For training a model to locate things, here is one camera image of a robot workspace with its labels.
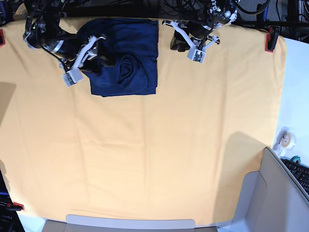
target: white tape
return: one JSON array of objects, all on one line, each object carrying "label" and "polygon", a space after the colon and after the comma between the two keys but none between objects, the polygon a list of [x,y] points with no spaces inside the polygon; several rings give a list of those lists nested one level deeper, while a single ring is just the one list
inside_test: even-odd
[{"label": "white tape", "polygon": [[285,149],[292,149],[295,145],[295,136],[292,133],[287,132],[285,139],[282,139],[281,141],[281,145]]},{"label": "white tape", "polygon": [[278,156],[280,156],[280,157],[285,156],[285,151],[286,150],[284,148],[280,147],[280,150],[278,151]]}]

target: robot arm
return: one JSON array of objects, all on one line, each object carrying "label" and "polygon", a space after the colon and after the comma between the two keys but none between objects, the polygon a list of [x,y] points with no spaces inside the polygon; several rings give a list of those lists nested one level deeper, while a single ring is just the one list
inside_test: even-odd
[{"label": "robot arm", "polygon": [[209,0],[205,6],[204,19],[196,22],[163,21],[163,24],[175,29],[170,45],[171,50],[179,52],[189,50],[187,57],[199,63],[203,63],[208,47],[214,43],[220,43],[219,38],[215,35],[210,36],[210,33],[222,25],[230,25],[237,18],[237,7],[233,0]]},{"label": "robot arm", "polygon": [[100,73],[102,66],[114,66],[115,57],[104,45],[105,35],[92,35],[83,41],[60,26],[60,12],[69,0],[26,0],[28,10],[24,41],[31,48],[42,48],[57,58],[70,86],[83,79],[80,70]]}]

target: tape roll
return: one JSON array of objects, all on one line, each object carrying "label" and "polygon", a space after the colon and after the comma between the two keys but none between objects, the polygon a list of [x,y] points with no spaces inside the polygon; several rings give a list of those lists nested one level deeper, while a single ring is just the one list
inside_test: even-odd
[{"label": "tape roll", "polygon": [[285,138],[281,141],[281,145],[285,149],[292,149],[295,145],[295,136],[292,133],[287,132]]},{"label": "tape roll", "polygon": [[299,157],[299,156],[293,156],[293,157],[291,158],[291,161],[292,161],[292,162],[295,162],[295,163],[300,163],[300,157]]},{"label": "tape roll", "polygon": [[280,156],[280,157],[285,156],[285,149],[283,149],[283,148],[281,147],[280,150],[278,151],[278,156]]}]

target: cable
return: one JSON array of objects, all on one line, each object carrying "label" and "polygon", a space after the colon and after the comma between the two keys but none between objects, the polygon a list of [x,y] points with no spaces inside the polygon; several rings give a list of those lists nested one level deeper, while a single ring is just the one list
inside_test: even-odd
[{"label": "cable", "polygon": [[55,54],[48,51],[45,47],[43,47],[43,45],[42,45],[42,43],[41,43],[41,41],[39,40],[39,37],[38,37],[38,26],[37,26],[37,29],[36,29],[36,32],[35,32],[35,38],[36,38],[37,42],[39,43],[41,49],[43,49],[45,52],[47,52],[51,56],[55,57],[62,64],[64,71],[67,73],[69,71],[69,69],[66,66],[66,64],[58,56],[56,56]]},{"label": "cable", "polygon": [[33,20],[34,14],[37,11],[40,3],[41,3],[41,1],[38,0],[35,9],[31,12],[31,14],[29,16],[27,16],[26,25],[25,25],[25,31],[30,31],[31,27],[33,26],[32,20]]},{"label": "cable", "polygon": [[43,17],[43,13],[46,10],[46,8],[51,5],[54,2],[54,0],[49,0],[41,9],[41,12],[39,14],[39,16],[37,17],[37,19],[34,21],[34,23],[32,25],[38,24],[38,22],[42,19]]},{"label": "cable", "polygon": [[211,15],[211,1],[209,2],[209,5],[208,5],[208,14],[209,14],[209,17],[211,18],[211,29],[207,32],[207,34],[202,39],[200,45],[198,46],[199,50],[203,49],[204,43],[206,42],[209,34],[212,32],[212,30],[214,28],[214,20],[213,20],[212,15]]},{"label": "cable", "polygon": [[305,10],[307,11],[307,13],[309,14],[309,11],[307,9],[307,5],[306,5],[306,2],[304,1],[304,7],[305,7]]},{"label": "cable", "polygon": [[141,5],[141,1],[134,1],[134,0],[116,0],[112,1],[110,3],[105,4],[104,6],[110,6],[110,5],[120,5],[122,3],[128,3],[128,4],[135,4],[135,5]]},{"label": "cable", "polygon": [[298,16],[303,16],[305,18],[305,20],[309,22],[309,18],[307,16],[305,16],[304,14],[299,14]]},{"label": "cable", "polygon": [[80,6],[80,5],[85,5],[87,2],[89,2],[90,0],[78,0],[78,1],[74,1],[71,2],[69,4],[67,4],[66,7],[76,7],[76,6]]},{"label": "cable", "polygon": [[170,11],[170,12],[166,12],[164,9],[161,8],[161,11],[163,11],[163,13],[166,13],[167,15],[169,16],[172,16],[172,17],[175,17],[177,15],[172,15],[170,13],[172,12],[178,12],[180,14],[182,14],[184,16],[184,18],[187,18],[187,16],[189,14],[192,14],[192,13],[197,13],[198,10],[195,9],[193,7],[193,5],[195,4],[196,0],[194,0],[193,3],[190,2],[190,0],[178,0],[176,2],[176,6],[172,6],[170,5],[166,0],[164,0],[164,5],[166,5],[167,7],[171,8],[173,11]]},{"label": "cable", "polygon": [[177,14],[171,14],[171,13],[173,13],[173,12],[175,12],[175,11],[169,11],[169,12],[167,12],[167,11],[165,11],[164,9],[162,9],[161,8],[161,11],[162,11],[162,13],[160,13],[159,15],[168,15],[168,16],[171,16],[171,17],[176,17],[177,16]]},{"label": "cable", "polygon": [[257,11],[251,12],[251,11],[247,11],[245,9],[243,9],[237,2],[237,0],[233,0],[233,2],[235,3],[235,5],[237,6],[238,9],[240,9],[242,12],[246,13],[247,15],[258,15],[260,13],[262,13],[269,5],[270,0],[266,0],[266,2],[263,4],[263,6],[261,6],[260,9],[258,9]]},{"label": "cable", "polygon": [[279,9],[278,9],[278,2],[279,2],[279,0],[276,0],[276,10],[277,10],[279,21],[281,22],[281,18],[280,18],[280,14],[279,14]]}]

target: black cable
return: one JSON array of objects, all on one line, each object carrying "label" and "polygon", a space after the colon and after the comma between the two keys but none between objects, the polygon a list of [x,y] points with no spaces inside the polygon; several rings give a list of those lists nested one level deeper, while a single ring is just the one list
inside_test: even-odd
[{"label": "black cable", "polygon": [[76,7],[76,6],[80,6],[80,5],[85,5],[87,2],[89,2],[91,0],[80,0],[80,1],[74,1],[74,2],[71,2],[71,3],[68,3],[66,5],[66,8],[68,7]]},{"label": "black cable", "polygon": [[39,29],[39,25],[37,25],[36,27],[36,31],[35,31],[35,38],[37,40],[37,42],[39,43],[41,49],[43,49],[45,52],[47,52],[48,54],[50,54],[51,56],[55,57],[63,66],[64,71],[67,73],[69,71],[68,67],[66,66],[66,64],[55,54],[51,53],[50,51],[48,51],[41,43],[41,41],[39,40],[38,37],[38,29]]},{"label": "black cable", "polygon": [[110,5],[120,5],[122,3],[128,3],[128,4],[135,4],[135,5],[140,5],[142,2],[140,1],[134,1],[134,0],[116,0],[112,1],[110,3],[105,4],[104,6],[110,6]]},{"label": "black cable", "polygon": [[290,35],[293,36],[292,27],[286,27],[286,28],[289,30]]},{"label": "black cable", "polygon": [[304,7],[305,7],[306,12],[309,14],[306,2],[308,2],[308,1],[304,1]]},{"label": "black cable", "polygon": [[37,17],[37,19],[34,21],[34,23],[32,25],[37,25],[38,22],[42,19],[43,17],[43,13],[46,10],[46,8],[51,5],[54,2],[54,0],[49,0],[41,9],[41,12],[39,14],[39,16]]},{"label": "black cable", "polygon": [[269,5],[270,0],[266,0],[266,2],[263,4],[263,6],[261,6],[260,9],[258,9],[257,11],[251,12],[251,11],[247,11],[245,9],[243,9],[237,2],[237,0],[233,0],[233,2],[235,3],[235,5],[237,6],[238,9],[240,9],[242,12],[246,13],[247,15],[258,15],[260,13],[262,13]]},{"label": "black cable", "polygon": [[278,2],[279,2],[279,0],[276,0],[276,10],[277,10],[279,22],[281,22],[281,18],[280,18],[280,14],[279,14],[279,9],[278,9]]},{"label": "black cable", "polygon": [[206,42],[209,34],[212,32],[213,28],[214,28],[214,20],[212,18],[212,15],[211,15],[211,1],[209,2],[208,4],[208,15],[211,19],[211,29],[207,32],[207,34],[204,36],[204,38],[202,39],[200,45],[198,46],[199,50],[202,50],[203,49],[203,46],[204,46],[204,43]]},{"label": "black cable", "polygon": [[172,6],[167,2],[167,0],[164,0],[164,5],[178,12],[183,19],[186,19],[186,20],[195,19],[199,21],[197,19],[197,13],[201,9],[195,9],[195,7],[193,6],[194,4],[195,4],[195,1],[192,4],[191,0],[176,0],[176,6]]},{"label": "black cable", "polygon": [[30,31],[31,30],[31,27],[33,26],[33,24],[32,24],[33,17],[34,17],[34,14],[35,14],[36,10],[38,9],[40,3],[41,3],[41,1],[38,0],[36,8],[34,9],[34,11],[31,12],[31,15],[27,16],[26,26],[25,26],[25,30],[26,31]]},{"label": "black cable", "polygon": [[299,14],[298,16],[303,16],[305,18],[305,20],[309,22],[309,17],[308,16],[305,16],[304,14]]},{"label": "black cable", "polygon": [[168,12],[167,15],[170,15],[170,13],[172,13],[172,12],[177,12],[178,14],[180,13],[180,11],[177,9],[177,7],[171,6],[166,0],[164,1],[164,5],[172,9],[172,11]]},{"label": "black cable", "polygon": [[171,13],[173,13],[173,12],[175,12],[175,11],[169,11],[169,12],[167,12],[167,11],[165,11],[164,9],[162,9],[161,8],[161,11],[162,11],[162,13],[159,13],[159,15],[168,15],[168,16],[171,16],[171,17],[176,17],[177,16],[177,14],[171,14]]}]

